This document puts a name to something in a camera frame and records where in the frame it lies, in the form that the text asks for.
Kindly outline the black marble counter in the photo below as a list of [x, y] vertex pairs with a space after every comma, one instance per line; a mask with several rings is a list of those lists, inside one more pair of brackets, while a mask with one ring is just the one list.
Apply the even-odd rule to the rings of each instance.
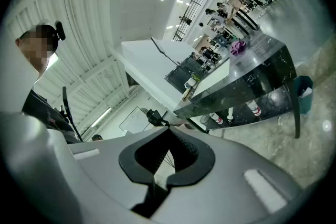
[[[180, 102], [174, 113], [180, 119], [216, 113], [223, 119], [219, 125], [211, 120], [207, 129], [230, 128], [293, 112], [295, 137], [300, 136], [299, 101], [295, 91], [296, 70], [287, 46], [263, 33], [254, 32], [246, 40], [245, 53], [229, 55], [229, 74], [191, 100]], [[255, 100], [261, 109], [254, 116], [246, 102]], [[228, 109], [233, 117], [228, 122]]]

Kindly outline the thin black-framed panel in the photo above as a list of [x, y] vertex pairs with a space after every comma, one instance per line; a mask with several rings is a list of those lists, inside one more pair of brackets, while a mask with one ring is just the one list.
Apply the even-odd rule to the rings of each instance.
[[174, 63], [176, 66], [178, 66], [179, 64], [174, 61], [172, 58], [170, 58], [166, 52], [164, 51], [164, 49], [155, 41], [155, 39], [153, 37], [151, 37], [151, 41], [153, 42], [153, 44], [155, 45], [156, 49], [159, 51], [159, 53], [161, 53], [165, 58], [167, 58], [168, 60], [170, 60], [172, 63]]

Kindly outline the wooden table with black legs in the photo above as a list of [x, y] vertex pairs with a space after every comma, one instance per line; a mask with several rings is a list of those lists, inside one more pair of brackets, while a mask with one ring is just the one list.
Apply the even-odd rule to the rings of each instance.
[[243, 11], [243, 0], [227, 0], [226, 3], [228, 4], [228, 20], [235, 20], [237, 22], [243, 23], [252, 30], [259, 29], [257, 23], [251, 19], [245, 11]]

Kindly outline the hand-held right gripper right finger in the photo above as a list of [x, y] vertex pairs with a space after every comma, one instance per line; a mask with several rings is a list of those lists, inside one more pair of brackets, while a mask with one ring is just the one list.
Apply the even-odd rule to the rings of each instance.
[[295, 180], [251, 148], [180, 128], [208, 144], [212, 170], [197, 184], [172, 188], [152, 215], [159, 224], [251, 224], [272, 216], [300, 194]]

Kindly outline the white bottle with red label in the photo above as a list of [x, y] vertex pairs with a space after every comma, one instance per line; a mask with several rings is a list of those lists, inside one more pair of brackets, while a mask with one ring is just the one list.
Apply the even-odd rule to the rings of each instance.
[[258, 106], [258, 104], [256, 103], [255, 100], [251, 100], [246, 102], [247, 106], [249, 107], [249, 109], [252, 111], [252, 113], [254, 114], [254, 116], [260, 116], [261, 115], [261, 109]]
[[223, 119], [216, 113], [210, 113], [209, 116], [219, 125], [223, 124]]

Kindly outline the person's torso in black shirt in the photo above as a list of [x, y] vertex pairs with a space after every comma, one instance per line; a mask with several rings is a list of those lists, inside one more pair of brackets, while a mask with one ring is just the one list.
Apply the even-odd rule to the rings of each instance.
[[80, 139], [69, 122], [59, 111], [52, 108], [45, 98], [33, 90], [30, 91], [22, 111], [40, 120], [47, 129], [61, 132], [68, 144], [80, 143]]

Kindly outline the purple cloth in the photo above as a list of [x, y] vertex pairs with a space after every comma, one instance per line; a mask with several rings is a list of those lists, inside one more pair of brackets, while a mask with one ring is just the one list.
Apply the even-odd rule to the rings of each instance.
[[246, 43], [242, 40], [235, 41], [230, 46], [230, 53], [233, 56], [242, 55], [245, 53], [245, 50], [246, 50]]

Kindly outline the black chest-mounted device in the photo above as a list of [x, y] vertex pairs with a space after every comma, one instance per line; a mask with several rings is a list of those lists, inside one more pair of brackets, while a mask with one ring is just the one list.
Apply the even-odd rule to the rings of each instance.
[[82, 137], [81, 135], [79, 134], [75, 124], [74, 124], [74, 121], [73, 121], [73, 118], [72, 118], [72, 115], [71, 115], [71, 112], [70, 112], [70, 107], [69, 107], [69, 102], [68, 102], [68, 99], [67, 99], [67, 88], [65, 86], [63, 86], [62, 88], [62, 100], [63, 100], [63, 110], [62, 110], [62, 113], [64, 115], [65, 118], [68, 119], [68, 121], [70, 122], [70, 125], [72, 126], [72, 128], [74, 129], [76, 135], [78, 136], [78, 139], [82, 142]]

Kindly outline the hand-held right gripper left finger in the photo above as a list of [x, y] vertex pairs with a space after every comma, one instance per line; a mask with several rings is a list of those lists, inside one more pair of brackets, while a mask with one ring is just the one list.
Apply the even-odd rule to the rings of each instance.
[[156, 172], [164, 162], [170, 129], [98, 142], [72, 144], [68, 158], [68, 185], [81, 207], [88, 210], [163, 210], [170, 191], [160, 187]]

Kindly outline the teal waste bin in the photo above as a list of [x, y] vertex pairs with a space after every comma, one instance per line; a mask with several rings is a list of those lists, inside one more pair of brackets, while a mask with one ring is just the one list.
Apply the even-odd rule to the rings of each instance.
[[312, 106], [313, 81], [309, 76], [298, 76], [294, 79], [294, 83], [300, 114], [307, 114]]

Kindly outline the brown paper packet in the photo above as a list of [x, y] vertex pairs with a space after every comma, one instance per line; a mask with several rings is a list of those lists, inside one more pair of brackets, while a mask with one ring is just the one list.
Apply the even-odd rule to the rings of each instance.
[[191, 100], [191, 98], [193, 97], [195, 92], [195, 88], [190, 87], [188, 89], [185, 90], [185, 92], [182, 95], [181, 101], [186, 102]]

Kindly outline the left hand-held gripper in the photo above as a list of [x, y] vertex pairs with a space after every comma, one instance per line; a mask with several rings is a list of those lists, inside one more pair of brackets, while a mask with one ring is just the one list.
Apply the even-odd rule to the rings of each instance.
[[169, 122], [163, 119], [157, 110], [148, 110], [146, 117], [153, 126], [170, 126]]

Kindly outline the long tube light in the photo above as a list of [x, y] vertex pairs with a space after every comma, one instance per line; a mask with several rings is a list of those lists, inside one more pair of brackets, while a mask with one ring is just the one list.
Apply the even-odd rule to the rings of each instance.
[[91, 125], [91, 127], [95, 127], [110, 111], [112, 108], [108, 108], [102, 115], [100, 115]]

